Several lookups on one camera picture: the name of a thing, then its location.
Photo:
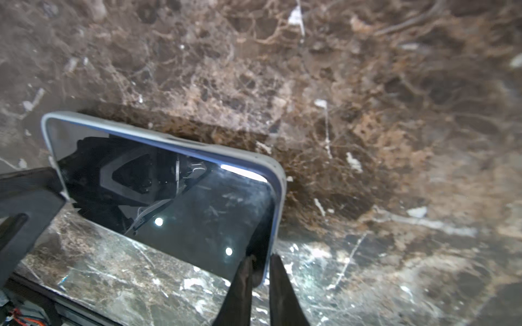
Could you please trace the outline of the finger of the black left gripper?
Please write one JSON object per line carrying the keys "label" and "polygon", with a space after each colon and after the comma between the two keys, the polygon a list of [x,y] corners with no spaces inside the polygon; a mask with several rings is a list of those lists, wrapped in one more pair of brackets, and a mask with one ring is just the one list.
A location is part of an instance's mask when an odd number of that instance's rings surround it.
{"label": "finger of the black left gripper", "polygon": [[1,175],[1,285],[66,203],[50,167]]}

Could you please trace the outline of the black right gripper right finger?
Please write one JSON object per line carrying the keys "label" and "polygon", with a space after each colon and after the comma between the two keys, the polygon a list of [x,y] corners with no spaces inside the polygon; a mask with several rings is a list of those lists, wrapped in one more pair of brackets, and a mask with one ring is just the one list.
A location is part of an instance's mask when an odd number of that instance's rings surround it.
{"label": "black right gripper right finger", "polygon": [[271,326],[310,326],[300,307],[284,264],[277,254],[273,254],[270,259],[269,280]]}

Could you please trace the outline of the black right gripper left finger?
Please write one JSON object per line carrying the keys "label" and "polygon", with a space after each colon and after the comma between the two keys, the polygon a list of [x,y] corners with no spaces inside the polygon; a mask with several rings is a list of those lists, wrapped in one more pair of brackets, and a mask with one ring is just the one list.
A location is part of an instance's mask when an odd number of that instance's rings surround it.
{"label": "black right gripper left finger", "polygon": [[236,271],[213,326],[249,326],[253,288],[253,257],[244,258]]}

